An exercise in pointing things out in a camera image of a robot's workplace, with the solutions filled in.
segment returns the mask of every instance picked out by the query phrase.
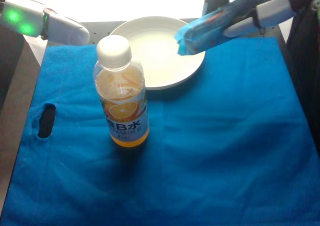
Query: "plate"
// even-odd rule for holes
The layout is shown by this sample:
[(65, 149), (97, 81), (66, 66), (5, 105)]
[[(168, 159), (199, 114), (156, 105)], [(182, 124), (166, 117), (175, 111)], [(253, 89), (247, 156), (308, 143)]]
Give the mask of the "plate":
[(142, 64), (147, 90), (176, 86), (200, 67), (205, 53), (178, 55), (174, 36), (187, 23), (176, 18), (148, 16), (123, 23), (111, 35), (127, 38), (132, 56)]

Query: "bottle cap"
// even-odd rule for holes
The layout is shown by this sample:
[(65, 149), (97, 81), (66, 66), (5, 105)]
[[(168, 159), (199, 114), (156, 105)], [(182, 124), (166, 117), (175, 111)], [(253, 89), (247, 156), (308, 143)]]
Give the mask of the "bottle cap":
[(108, 69), (118, 69), (132, 59), (129, 41), (120, 35), (110, 35), (99, 41), (96, 47), (99, 63)]

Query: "blue wrapper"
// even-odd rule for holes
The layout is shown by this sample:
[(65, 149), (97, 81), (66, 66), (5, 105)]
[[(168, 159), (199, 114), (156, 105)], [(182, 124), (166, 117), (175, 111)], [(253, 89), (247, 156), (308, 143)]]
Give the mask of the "blue wrapper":
[(196, 55), (223, 44), (234, 37), (226, 37), (223, 31), (232, 21), (266, 0), (236, 0), (183, 26), (174, 38), (179, 44), (179, 55)]

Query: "green led indicator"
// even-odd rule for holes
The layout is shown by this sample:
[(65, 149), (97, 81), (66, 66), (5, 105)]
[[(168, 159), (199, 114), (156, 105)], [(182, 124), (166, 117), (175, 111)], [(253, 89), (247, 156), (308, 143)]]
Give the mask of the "green led indicator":
[(20, 21), (20, 14), (18, 13), (18, 12), (16, 12), (16, 11), (13, 11), (13, 10), (11, 10), (11, 11), (9, 11), (8, 13), (7, 13), (7, 19), (11, 22), (11, 23), (17, 23), (17, 22), (19, 22)]
[(29, 25), (29, 24), (23, 24), (21, 27), (20, 27), (20, 32), (23, 34), (23, 35), (31, 35), (34, 31), (34, 28)]

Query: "beverage bottle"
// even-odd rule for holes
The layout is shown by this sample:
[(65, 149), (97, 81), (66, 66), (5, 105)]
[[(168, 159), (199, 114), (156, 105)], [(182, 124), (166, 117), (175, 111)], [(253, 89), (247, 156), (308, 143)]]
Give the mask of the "beverage bottle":
[(103, 38), (96, 50), (93, 78), (111, 138), (123, 147), (138, 146), (150, 131), (141, 63), (132, 58), (129, 41), (120, 35)]

